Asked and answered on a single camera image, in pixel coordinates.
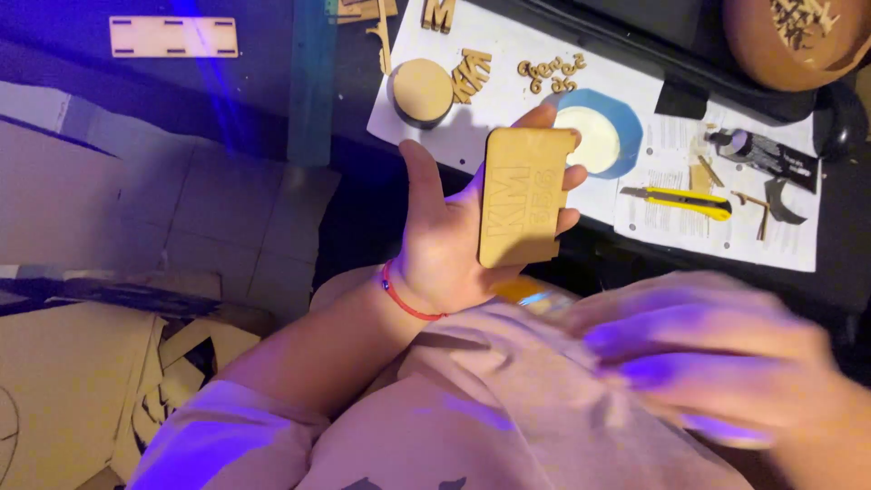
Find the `white paper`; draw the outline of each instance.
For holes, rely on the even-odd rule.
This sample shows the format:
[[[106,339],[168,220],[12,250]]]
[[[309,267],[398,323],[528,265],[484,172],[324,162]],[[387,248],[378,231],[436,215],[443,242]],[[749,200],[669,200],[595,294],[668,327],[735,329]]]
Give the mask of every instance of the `white paper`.
[[[471,98],[471,104],[454,104],[437,128],[421,131],[396,115],[388,99],[388,78],[384,77],[367,130],[389,143],[399,144],[406,139],[419,141],[437,161],[473,174],[483,162],[484,145],[490,131],[509,126],[550,94],[549,80],[543,81],[538,95],[530,92],[531,79],[518,75],[517,65],[524,60],[550,62],[556,56],[571,60],[578,52],[584,53],[587,63],[586,68],[571,76],[578,88],[590,88],[622,100],[639,118],[653,114],[656,108],[663,84],[658,78],[583,51],[463,0],[456,0],[454,22],[447,36],[421,28],[422,9],[423,0],[409,0],[390,53],[393,68],[410,59],[427,58],[450,73],[463,60],[463,48],[469,48],[492,55],[490,81]],[[616,180],[590,178],[569,193],[568,206],[611,224],[616,192]]]
[[[808,154],[815,154],[811,140],[813,119],[788,126],[772,127],[750,119],[722,105],[710,102],[706,121],[725,128],[740,128],[763,134],[773,140]],[[686,141],[697,121],[668,121],[666,116],[655,116],[649,121],[652,137],[657,141]],[[619,187],[667,187],[689,189],[689,166],[697,163],[689,145],[649,146],[649,154],[642,151],[638,166],[620,179]],[[637,197],[618,194],[615,205],[614,230],[621,235],[666,247],[682,248],[708,255],[770,265],[783,269],[814,272],[816,270],[816,235],[820,220],[820,170],[817,194],[787,184],[782,198],[784,204],[807,221],[790,225],[768,216],[766,239],[756,239],[762,222],[763,207],[748,202],[741,206],[740,199],[731,194],[738,191],[762,201],[765,200],[765,182],[772,176],[741,166],[713,155],[712,168],[725,187],[714,187],[712,194],[727,198],[733,214],[728,221],[714,221],[702,214],[683,209],[651,204]]]

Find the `hand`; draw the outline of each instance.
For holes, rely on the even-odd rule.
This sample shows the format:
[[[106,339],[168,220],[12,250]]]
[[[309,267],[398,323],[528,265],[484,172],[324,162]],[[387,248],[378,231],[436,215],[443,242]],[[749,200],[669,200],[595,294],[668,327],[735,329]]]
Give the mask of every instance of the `hand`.
[[[859,389],[837,371],[823,329],[723,276],[666,276],[587,308],[608,321],[584,336],[606,379],[727,446],[806,437]]]
[[[552,127],[556,116],[553,105],[540,105],[514,127]],[[523,266],[485,269],[478,263],[484,165],[462,192],[445,199],[436,161],[426,148],[405,140],[399,151],[408,167],[408,218],[402,252],[390,271],[397,294],[427,314],[455,313],[488,301],[493,297],[490,287],[516,277]],[[586,177],[583,167],[568,168],[563,189],[581,185]],[[573,227],[578,218],[576,209],[561,209],[557,234]]]

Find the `desk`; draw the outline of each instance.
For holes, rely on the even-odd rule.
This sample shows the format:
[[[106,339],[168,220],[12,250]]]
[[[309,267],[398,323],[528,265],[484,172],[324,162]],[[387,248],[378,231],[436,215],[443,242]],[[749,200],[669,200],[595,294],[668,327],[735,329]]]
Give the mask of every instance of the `desk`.
[[[388,19],[391,33],[398,31],[405,3],[399,0],[400,15]],[[55,87],[173,133],[195,134],[284,160],[291,8],[284,0],[218,0],[208,12],[198,12],[191,5],[180,8],[169,0],[151,0],[136,13],[236,17],[242,56],[113,60],[107,18],[129,13],[126,3],[106,0],[84,9],[75,2],[14,0],[4,6],[0,18],[0,79]],[[364,31],[369,24],[373,23],[338,29],[333,153],[334,166],[344,178],[327,214],[353,216],[354,223],[346,222],[340,234],[345,246],[357,243],[389,254],[402,233],[405,174],[395,147],[366,132],[381,83],[378,39]],[[814,274],[664,251],[617,236],[610,227],[592,220],[582,220],[571,230],[564,246],[580,248],[595,237],[643,255],[663,257],[676,267],[720,269],[766,289],[858,313],[871,296],[871,172],[865,168],[871,149],[866,148],[860,161],[858,166],[824,167],[827,178]],[[450,193],[462,188],[470,176],[443,167],[442,179]],[[367,196],[368,203],[358,202],[353,211],[341,208],[351,205],[341,195],[348,190],[358,197]],[[372,259],[361,255],[360,260]]]

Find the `blue bowl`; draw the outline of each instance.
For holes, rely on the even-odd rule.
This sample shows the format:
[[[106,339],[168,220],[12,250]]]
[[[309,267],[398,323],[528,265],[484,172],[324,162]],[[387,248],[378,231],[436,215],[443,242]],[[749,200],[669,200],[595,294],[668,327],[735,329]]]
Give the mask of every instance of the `blue bowl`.
[[[620,137],[620,155],[617,157],[617,161],[604,172],[590,174],[590,177],[617,179],[635,168],[638,161],[638,151],[641,148],[641,139],[644,137],[645,131],[631,107],[624,102],[590,89],[574,90],[565,94],[559,100],[557,110],[562,111],[566,107],[589,107],[593,111],[599,112],[614,125],[614,129],[617,130]]]

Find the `pink shirt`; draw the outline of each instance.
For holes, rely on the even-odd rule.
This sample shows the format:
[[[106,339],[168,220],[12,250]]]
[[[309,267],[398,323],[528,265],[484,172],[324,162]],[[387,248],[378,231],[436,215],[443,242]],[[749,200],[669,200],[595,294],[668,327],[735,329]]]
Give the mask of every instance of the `pink shirt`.
[[[751,490],[591,367],[576,339],[489,303],[432,323],[332,425],[210,383],[167,420],[129,488]]]

